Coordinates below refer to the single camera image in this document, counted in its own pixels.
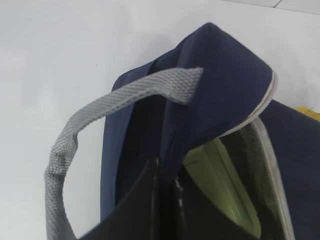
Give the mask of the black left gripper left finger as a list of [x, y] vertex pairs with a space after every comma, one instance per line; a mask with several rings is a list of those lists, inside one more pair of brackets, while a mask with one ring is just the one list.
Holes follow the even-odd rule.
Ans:
[[146, 162], [129, 193], [82, 240], [159, 240], [159, 160]]

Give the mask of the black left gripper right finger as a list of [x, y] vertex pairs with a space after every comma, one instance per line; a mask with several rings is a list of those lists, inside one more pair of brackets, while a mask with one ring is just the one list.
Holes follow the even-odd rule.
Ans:
[[175, 222], [179, 240], [255, 240], [225, 216], [196, 186], [185, 167], [174, 182]]

